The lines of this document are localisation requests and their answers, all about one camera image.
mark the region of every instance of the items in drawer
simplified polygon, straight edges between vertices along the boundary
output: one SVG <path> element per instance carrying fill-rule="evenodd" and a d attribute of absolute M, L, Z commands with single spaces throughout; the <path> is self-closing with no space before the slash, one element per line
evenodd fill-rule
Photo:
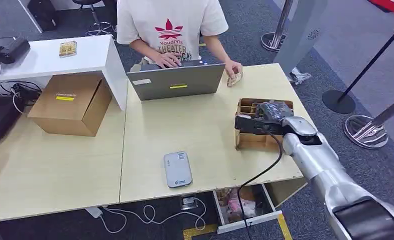
<path fill-rule="evenodd" d="M 216 191 L 216 198 L 220 207 L 219 217 L 222 218 L 221 223 L 223 225 L 243 220 L 237 190 L 236 187 Z M 245 186 L 241 189 L 240 197 L 246 219 L 272 212 L 263 191 L 261 185 Z"/>

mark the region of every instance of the small gold box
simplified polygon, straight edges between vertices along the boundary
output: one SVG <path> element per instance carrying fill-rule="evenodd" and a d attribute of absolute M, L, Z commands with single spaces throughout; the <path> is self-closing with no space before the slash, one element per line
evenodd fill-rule
<path fill-rule="evenodd" d="M 77 42 L 76 41 L 68 41 L 60 43 L 60 51 L 58 56 L 61 58 L 70 57 L 77 54 Z"/>

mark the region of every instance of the white cable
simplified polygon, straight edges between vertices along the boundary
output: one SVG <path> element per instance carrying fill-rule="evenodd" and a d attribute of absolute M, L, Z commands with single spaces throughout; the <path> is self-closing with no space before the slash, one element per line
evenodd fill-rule
<path fill-rule="evenodd" d="M 99 218 L 100 218 L 101 221 L 103 222 L 103 225 L 104 225 L 105 229 L 107 230 L 107 232 L 109 232 L 109 233 L 111 233 L 111 234 L 117 234 L 117 233 L 119 233 L 120 231 L 122 231 L 122 230 L 125 228 L 125 226 L 127 225 L 128 219 L 127 219 L 127 216 L 123 215 L 122 213 L 119 213 L 119 212 L 112 212 L 112 213 L 113 213 L 113 214 L 121 215 L 121 216 L 125 219 L 125 222 L 123 223 L 123 226 L 122 226 L 119 230 L 110 231 L 110 230 L 107 228 L 106 222 L 104 222 L 103 216 L 100 215 Z"/>
<path fill-rule="evenodd" d="M 19 108 L 18 108 L 18 106 L 16 106 L 16 103 L 15 103 L 15 97 L 19 97 L 19 93 L 18 92 L 15 92 L 15 90 L 11 87 L 10 88 L 10 90 L 11 90 L 11 92 L 13 93 L 13 105 L 14 105 L 14 107 L 16 108 L 16 110 L 17 111 L 19 111 L 19 113 L 21 113 L 21 114 L 24 114 L 24 112 L 23 111 L 21 111 L 21 110 L 19 110 Z"/>
<path fill-rule="evenodd" d="M 195 224 L 194 224 L 195 229 L 197 229 L 197 230 L 199 230 L 199 231 L 202 231 L 202 230 L 204 230 L 204 229 L 206 228 L 206 221 L 202 218 L 202 217 L 205 215 L 205 213 L 206 213 L 206 205 L 205 205 L 205 203 L 204 203 L 203 201 L 201 201 L 201 200 L 198 199 L 197 197 L 195 197 L 194 199 L 197 200 L 197 201 L 199 201 L 199 202 L 203 205 L 203 207 L 204 207 L 204 211 L 203 211 L 203 213 L 202 213 L 201 215 L 197 215 L 197 214 L 194 214 L 194 213 L 188 212 L 188 211 L 182 211 L 182 212 L 178 212 L 178 213 L 176 213 L 176 214 L 174 214 L 174 215 L 172 215 L 172 216 L 167 217 L 165 220 L 163 220 L 163 221 L 161 221 L 161 222 L 154 221 L 154 219 L 155 219 L 155 217 L 156 217 L 156 209 L 155 209 L 152 205 L 145 205 L 144 208 L 142 209 L 142 212 L 143 212 L 143 214 L 144 214 L 144 217 L 145 217 L 148 221 L 145 221 L 144 219 L 142 219 L 138 214 L 136 214 L 136 213 L 133 212 L 133 211 L 127 211 L 127 210 L 115 209 L 115 208 L 107 208 L 107 207 L 103 207 L 103 209 L 106 210 L 106 211 L 108 211 L 109 213 L 113 213 L 113 214 L 121 214 L 121 213 L 119 213 L 119 212 L 124 212 L 124 213 L 128 213 L 128 214 L 133 214 L 133 215 L 135 215 L 139 220 L 141 220 L 141 222 L 143 222 L 144 224 L 151 224 L 151 223 L 153 223 L 153 224 L 158 224 L 158 225 L 163 224 L 163 223 L 166 222 L 167 220 L 169 220 L 169 219 L 171 219 L 171 218 L 174 218 L 174 217 L 176 217 L 176 216 L 178 216 L 178 215 L 181 215 L 181 214 L 188 214 L 188 215 L 192 215 L 192 216 L 197 217 L 197 219 L 195 220 Z M 153 214 L 153 217 L 152 217 L 152 218 L 149 218 L 149 217 L 147 216 L 147 214 L 146 214 L 146 208 L 151 208 L 151 209 L 153 210 L 153 213 L 154 213 L 154 214 Z M 125 224 L 123 225 L 123 227 L 122 227 L 120 230 L 116 231 L 116 233 L 118 233 L 119 231 L 121 231 L 121 230 L 125 227 L 125 225 L 127 224 L 126 216 L 124 216 L 124 217 L 125 217 Z M 199 220 L 203 222 L 203 227 L 202 227 L 202 228 L 197 227 L 197 223 L 199 222 Z"/>

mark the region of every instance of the stool leg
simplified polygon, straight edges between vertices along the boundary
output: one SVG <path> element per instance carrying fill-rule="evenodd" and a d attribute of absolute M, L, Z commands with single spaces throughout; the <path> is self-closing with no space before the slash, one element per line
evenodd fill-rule
<path fill-rule="evenodd" d="M 95 23 L 88 28 L 88 30 L 86 31 L 87 34 L 90 36 L 112 34 L 113 26 L 108 22 L 99 21 L 99 18 L 97 17 L 97 13 L 93 5 L 91 5 L 91 13 Z"/>
<path fill-rule="evenodd" d="M 100 21 L 99 21 L 99 19 L 98 19 L 98 17 L 97 17 L 97 13 L 96 13 L 96 10 L 94 9 L 94 6 L 91 4 L 91 13 L 92 13 L 92 17 L 94 18 L 94 22 L 97 24 L 97 25 L 100 25 Z"/>

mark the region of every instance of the laptop lid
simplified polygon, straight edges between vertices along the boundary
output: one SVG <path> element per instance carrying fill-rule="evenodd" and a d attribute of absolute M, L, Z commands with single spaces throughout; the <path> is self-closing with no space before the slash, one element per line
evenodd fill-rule
<path fill-rule="evenodd" d="M 225 64 L 184 66 L 126 75 L 140 100 L 212 94 L 218 90 Z"/>

